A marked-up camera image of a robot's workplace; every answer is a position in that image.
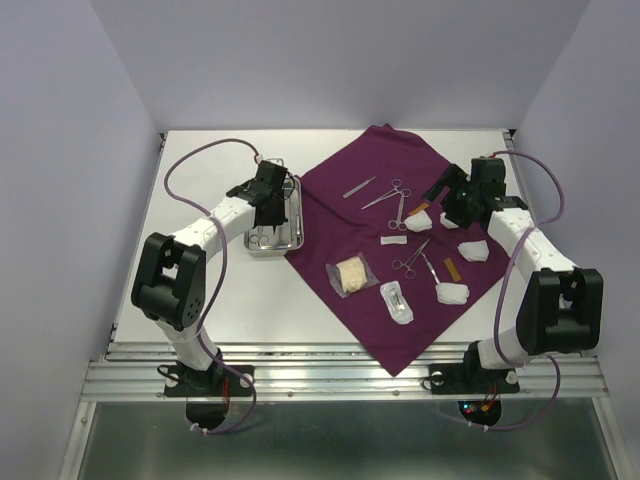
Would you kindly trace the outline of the white gauze pad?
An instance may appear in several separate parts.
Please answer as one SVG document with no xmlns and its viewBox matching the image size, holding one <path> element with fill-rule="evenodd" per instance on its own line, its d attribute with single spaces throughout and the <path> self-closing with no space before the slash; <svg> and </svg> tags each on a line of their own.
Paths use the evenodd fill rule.
<svg viewBox="0 0 640 480">
<path fill-rule="evenodd" d="M 440 223 L 442 226 L 444 226 L 446 229 L 452 230 L 452 229 L 457 229 L 458 225 L 456 223 L 454 223 L 453 221 L 449 220 L 446 217 L 446 213 L 442 212 L 440 215 Z"/>
<path fill-rule="evenodd" d="M 470 296 L 469 287 L 465 284 L 441 282 L 435 290 L 438 302 L 444 305 L 465 305 Z"/>
<path fill-rule="evenodd" d="M 457 249 L 468 262 L 486 262 L 490 255 L 486 240 L 463 242 L 458 245 Z"/>
<path fill-rule="evenodd" d="M 406 228 L 414 233 L 424 232 L 433 228 L 433 221 L 425 210 L 421 210 L 404 220 Z"/>
</svg>

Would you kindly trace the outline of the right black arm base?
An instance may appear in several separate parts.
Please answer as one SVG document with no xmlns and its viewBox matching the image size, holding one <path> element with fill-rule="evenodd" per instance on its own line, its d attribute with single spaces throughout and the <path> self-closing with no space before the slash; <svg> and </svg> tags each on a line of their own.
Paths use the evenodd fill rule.
<svg viewBox="0 0 640 480">
<path fill-rule="evenodd" d="M 478 341 L 461 362 L 434 363 L 421 385 L 434 395 L 516 394 L 520 385 L 514 369 L 488 370 L 481 366 Z"/>
</svg>

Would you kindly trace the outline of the orange adhesive strip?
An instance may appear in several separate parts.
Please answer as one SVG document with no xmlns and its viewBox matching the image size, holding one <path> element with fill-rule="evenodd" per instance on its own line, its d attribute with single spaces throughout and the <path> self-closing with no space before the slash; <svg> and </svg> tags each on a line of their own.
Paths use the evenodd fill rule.
<svg viewBox="0 0 640 480">
<path fill-rule="evenodd" d="M 416 208 L 414 208 L 413 210 L 411 210 L 411 211 L 409 212 L 409 216 L 416 215 L 417 213 L 419 213 L 419 212 L 421 212 L 421 211 L 424 211 L 424 210 L 426 210 L 427 208 L 429 208 L 429 206 L 430 206 L 430 205 L 429 205 L 428 203 L 422 203 L 422 204 L 420 204 L 419 206 L 417 206 Z"/>
<path fill-rule="evenodd" d="M 459 282 L 461 280 L 461 275 L 458 271 L 458 269 L 456 268 L 453 260 L 451 258 L 446 258 L 444 260 L 444 264 L 449 272 L 449 274 L 451 275 L 451 278 L 454 282 Z"/>
</svg>

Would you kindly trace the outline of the purple surgical drape cloth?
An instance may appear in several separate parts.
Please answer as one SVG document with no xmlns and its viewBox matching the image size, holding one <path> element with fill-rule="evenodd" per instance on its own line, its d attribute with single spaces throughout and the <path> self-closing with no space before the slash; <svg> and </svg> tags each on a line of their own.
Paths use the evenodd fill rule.
<svg viewBox="0 0 640 480">
<path fill-rule="evenodd" d="M 393 235 L 388 222 L 395 216 L 398 200 L 391 198 L 365 210 L 362 207 L 391 189 L 400 179 L 412 194 L 405 208 L 416 207 L 422 194 L 449 166 L 449 161 L 419 135 L 389 125 L 370 126 L 355 140 L 312 168 L 301 178 L 305 241 L 286 259 L 307 286 L 391 376 L 398 376 L 430 345 L 451 333 L 463 341 L 491 337 L 497 294 L 508 257 L 477 225 L 470 229 L 446 229 L 440 223 L 442 209 L 427 209 L 431 230 L 408 233 L 406 245 L 380 244 L 381 236 Z M 347 199 L 342 196 L 361 182 L 376 176 L 369 185 Z M 424 254 L 433 264 L 440 282 L 465 284 L 470 296 L 465 305 L 444 305 L 436 297 L 436 284 L 422 254 L 413 264 L 416 277 L 393 270 L 394 260 L 407 260 L 425 241 Z M 457 247 L 463 242 L 486 240 L 486 262 L 468 262 Z M 337 264 L 362 252 L 379 285 L 398 281 L 414 313 L 408 325 L 395 323 L 380 294 L 379 285 L 340 298 L 329 284 L 326 264 Z M 454 282 L 444 260 L 451 258 L 461 280 Z"/>
</svg>

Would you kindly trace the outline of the long steel forceps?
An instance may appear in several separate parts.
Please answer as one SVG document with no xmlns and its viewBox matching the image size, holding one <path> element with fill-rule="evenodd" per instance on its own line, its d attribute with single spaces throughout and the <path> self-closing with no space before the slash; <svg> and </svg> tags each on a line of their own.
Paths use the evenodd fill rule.
<svg viewBox="0 0 640 480">
<path fill-rule="evenodd" d="M 369 203 L 367 203 L 366 205 L 364 205 L 362 207 L 362 210 L 365 210 L 373 205 L 376 205 L 384 200 L 387 200 L 388 198 L 391 198 L 393 196 L 396 195 L 400 195 L 403 198 L 409 197 L 412 194 L 412 191 L 409 188 L 404 188 L 403 187 L 403 182 L 400 179 L 393 179 L 391 182 L 391 189 L 382 194 L 380 197 L 370 201 Z"/>
</svg>

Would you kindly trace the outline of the bagged beige gloves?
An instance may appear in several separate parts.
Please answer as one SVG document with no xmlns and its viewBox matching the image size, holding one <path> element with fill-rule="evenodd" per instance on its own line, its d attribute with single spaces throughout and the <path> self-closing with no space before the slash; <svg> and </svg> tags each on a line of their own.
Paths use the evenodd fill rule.
<svg viewBox="0 0 640 480">
<path fill-rule="evenodd" d="M 362 252 L 337 264 L 326 264 L 325 270 L 329 284 L 340 298 L 347 298 L 379 283 Z"/>
</svg>

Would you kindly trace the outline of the straight steel scissors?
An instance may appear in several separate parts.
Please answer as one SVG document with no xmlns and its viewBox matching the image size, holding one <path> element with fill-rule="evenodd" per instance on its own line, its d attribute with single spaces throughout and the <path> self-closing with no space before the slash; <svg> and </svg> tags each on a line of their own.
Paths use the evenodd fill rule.
<svg viewBox="0 0 640 480">
<path fill-rule="evenodd" d="M 262 230 L 249 235 L 249 244 L 255 249 L 262 249 L 270 246 L 271 238 Z"/>
</svg>

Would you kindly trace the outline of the white gauze pad lower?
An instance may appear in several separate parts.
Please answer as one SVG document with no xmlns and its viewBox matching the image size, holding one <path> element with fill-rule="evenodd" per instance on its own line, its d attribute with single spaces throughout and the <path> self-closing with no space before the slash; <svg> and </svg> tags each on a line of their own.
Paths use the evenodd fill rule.
<svg viewBox="0 0 640 480">
<path fill-rule="evenodd" d="M 444 305 L 465 305 L 470 296 L 469 287 L 465 284 L 441 282 L 435 290 L 438 302 Z"/>
</svg>

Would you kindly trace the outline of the small white gauze roll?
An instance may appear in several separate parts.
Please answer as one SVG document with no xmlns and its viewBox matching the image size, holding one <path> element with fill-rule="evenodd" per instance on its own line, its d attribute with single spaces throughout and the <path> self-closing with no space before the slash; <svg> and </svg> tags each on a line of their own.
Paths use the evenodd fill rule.
<svg viewBox="0 0 640 480">
<path fill-rule="evenodd" d="M 393 235 L 393 236 L 381 236 L 380 244 L 382 246 L 387 245 L 406 245 L 408 243 L 408 237 L 406 235 Z"/>
</svg>

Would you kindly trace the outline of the steel bandage scissors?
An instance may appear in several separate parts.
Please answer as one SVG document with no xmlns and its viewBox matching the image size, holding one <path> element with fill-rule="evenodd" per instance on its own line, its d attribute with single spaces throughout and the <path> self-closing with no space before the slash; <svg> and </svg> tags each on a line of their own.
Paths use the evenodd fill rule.
<svg viewBox="0 0 640 480">
<path fill-rule="evenodd" d="M 388 227 L 392 230 L 398 230 L 398 231 L 406 231 L 407 230 L 407 226 L 403 221 L 403 213 L 404 213 L 404 205 L 405 205 L 405 196 L 404 195 L 400 195 L 399 196 L 399 203 L 398 203 L 398 208 L 397 208 L 397 213 L 396 216 L 390 220 L 388 222 Z"/>
</svg>

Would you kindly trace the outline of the upper orange adhesive strip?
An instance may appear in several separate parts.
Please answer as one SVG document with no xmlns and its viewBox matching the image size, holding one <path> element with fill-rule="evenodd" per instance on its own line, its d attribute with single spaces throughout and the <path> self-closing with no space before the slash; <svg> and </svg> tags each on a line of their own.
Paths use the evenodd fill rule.
<svg viewBox="0 0 640 480">
<path fill-rule="evenodd" d="M 430 205 L 429 205 L 428 203 L 422 203 L 422 204 L 420 204 L 419 206 L 417 206 L 416 208 L 414 208 L 413 210 L 411 210 L 411 211 L 409 212 L 409 216 L 416 215 L 417 213 L 419 213 L 419 212 L 421 212 L 421 211 L 424 211 L 424 210 L 426 210 L 427 208 L 429 208 L 429 206 L 430 206 Z"/>
</svg>

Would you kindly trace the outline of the stainless steel instrument tray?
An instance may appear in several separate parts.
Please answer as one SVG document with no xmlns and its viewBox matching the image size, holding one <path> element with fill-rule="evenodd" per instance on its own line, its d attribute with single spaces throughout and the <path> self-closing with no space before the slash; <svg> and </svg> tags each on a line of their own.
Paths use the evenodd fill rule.
<svg viewBox="0 0 640 480">
<path fill-rule="evenodd" d="M 285 201 L 285 212 L 288 219 L 276 228 L 256 227 L 244 235 L 244 247 L 252 256 L 281 256 L 289 251 L 299 249 L 304 243 L 304 219 L 302 211 L 302 189 L 300 179 L 294 176 L 285 183 L 288 199 Z M 255 249 L 249 244 L 249 235 L 262 230 L 271 238 L 270 246 Z"/>
</svg>

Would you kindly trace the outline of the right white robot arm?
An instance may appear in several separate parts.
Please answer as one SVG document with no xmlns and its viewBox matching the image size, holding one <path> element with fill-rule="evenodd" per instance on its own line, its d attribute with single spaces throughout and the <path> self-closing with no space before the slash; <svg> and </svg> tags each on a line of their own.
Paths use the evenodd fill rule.
<svg viewBox="0 0 640 480">
<path fill-rule="evenodd" d="M 506 271 L 519 272 L 527 283 L 512 327 L 495 326 L 490 338 L 469 345 L 459 363 L 430 366 L 423 383 L 438 395 L 484 393 L 494 386 L 516 392 L 507 378 L 517 368 L 547 353 L 592 350 L 600 340 L 602 275 L 564 256 L 526 203 L 507 195 L 503 155 L 475 158 L 469 172 L 448 166 L 423 196 L 440 202 L 457 226 L 479 225 L 507 254 Z"/>
</svg>

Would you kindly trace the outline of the white gauze pad upper right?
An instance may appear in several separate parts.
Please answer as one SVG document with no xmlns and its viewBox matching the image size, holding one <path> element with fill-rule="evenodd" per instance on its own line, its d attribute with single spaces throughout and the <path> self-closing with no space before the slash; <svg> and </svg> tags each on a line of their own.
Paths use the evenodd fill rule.
<svg viewBox="0 0 640 480">
<path fill-rule="evenodd" d="M 442 226 L 444 226 L 446 229 L 452 230 L 452 229 L 457 229 L 458 225 L 456 223 L 454 223 L 453 221 L 449 220 L 446 217 L 446 213 L 442 212 L 440 215 L 440 223 Z"/>
</svg>

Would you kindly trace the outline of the white gauze pad centre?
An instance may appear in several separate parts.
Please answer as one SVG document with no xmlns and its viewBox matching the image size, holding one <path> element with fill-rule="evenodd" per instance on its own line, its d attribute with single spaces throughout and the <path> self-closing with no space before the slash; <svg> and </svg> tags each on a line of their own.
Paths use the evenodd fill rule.
<svg viewBox="0 0 640 480">
<path fill-rule="evenodd" d="M 424 232 L 433 228 L 433 221 L 425 210 L 421 210 L 404 220 L 406 228 L 414 233 Z"/>
</svg>

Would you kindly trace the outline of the clear suture packet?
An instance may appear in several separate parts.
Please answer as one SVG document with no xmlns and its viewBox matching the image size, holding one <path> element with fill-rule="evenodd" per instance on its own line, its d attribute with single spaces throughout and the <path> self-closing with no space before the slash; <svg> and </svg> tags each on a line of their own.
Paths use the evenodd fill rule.
<svg viewBox="0 0 640 480">
<path fill-rule="evenodd" d="M 391 319 L 398 325 L 408 325 L 414 321 L 414 313 L 405 299 L 398 281 L 387 282 L 380 286 Z"/>
</svg>

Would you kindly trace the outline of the steel hemostat clamp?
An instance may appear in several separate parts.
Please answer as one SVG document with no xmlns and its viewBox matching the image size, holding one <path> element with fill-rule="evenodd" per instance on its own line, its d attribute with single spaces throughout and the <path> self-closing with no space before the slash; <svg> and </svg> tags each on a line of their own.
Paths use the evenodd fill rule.
<svg viewBox="0 0 640 480">
<path fill-rule="evenodd" d="M 407 280 L 413 280 L 416 277 L 416 271 L 413 269 L 413 264 L 415 263 L 417 258 L 424 252 L 429 242 L 429 239 L 425 240 L 407 260 L 394 260 L 391 265 L 392 269 L 396 271 L 404 270 L 405 278 Z"/>
</svg>

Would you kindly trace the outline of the lower orange adhesive strip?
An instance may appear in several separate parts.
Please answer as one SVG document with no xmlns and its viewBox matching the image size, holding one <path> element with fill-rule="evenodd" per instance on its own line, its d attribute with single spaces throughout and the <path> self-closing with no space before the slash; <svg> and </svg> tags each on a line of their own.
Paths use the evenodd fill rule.
<svg viewBox="0 0 640 480">
<path fill-rule="evenodd" d="M 449 274 L 451 275 L 451 278 L 454 282 L 459 282 L 461 280 L 461 275 L 458 271 L 458 269 L 456 268 L 453 260 L 451 258 L 446 258 L 444 260 L 444 264 L 449 272 Z"/>
</svg>

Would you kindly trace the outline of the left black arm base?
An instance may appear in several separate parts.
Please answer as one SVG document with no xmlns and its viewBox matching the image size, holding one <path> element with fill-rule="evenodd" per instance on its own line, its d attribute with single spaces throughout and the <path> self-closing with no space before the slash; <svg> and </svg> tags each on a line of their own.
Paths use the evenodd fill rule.
<svg viewBox="0 0 640 480">
<path fill-rule="evenodd" d="M 191 369 L 181 362 L 161 364 L 156 372 L 164 379 L 163 395 L 168 398 L 249 398 L 251 387 L 246 381 L 253 379 L 251 365 L 236 365 L 237 374 L 213 363 L 206 371 Z"/>
</svg>

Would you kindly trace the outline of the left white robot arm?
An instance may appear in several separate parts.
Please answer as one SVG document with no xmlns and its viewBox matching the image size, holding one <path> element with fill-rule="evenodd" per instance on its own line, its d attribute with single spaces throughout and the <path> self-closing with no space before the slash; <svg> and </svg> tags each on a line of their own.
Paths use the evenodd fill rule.
<svg viewBox="0 0 640 480">
<path fill-rule="evenodd" d="M 294 191 L 295 179 L 283 165 L 262 161 L 255 176 L 231 188 L 213 210 L 177 232 L 153 233 L 145 240 L 131 302 L 155 322 L 176 352 L 174 364 L 158 368 L 166 396 L 208 397 L 224 391 L 232 373 L 204 329 L 224 279 L 207 298 L 207 263 L 221 254 L 225 275 L 228 243 L 257 227 L 285 224 L 285 204 Z"/>
</svg>

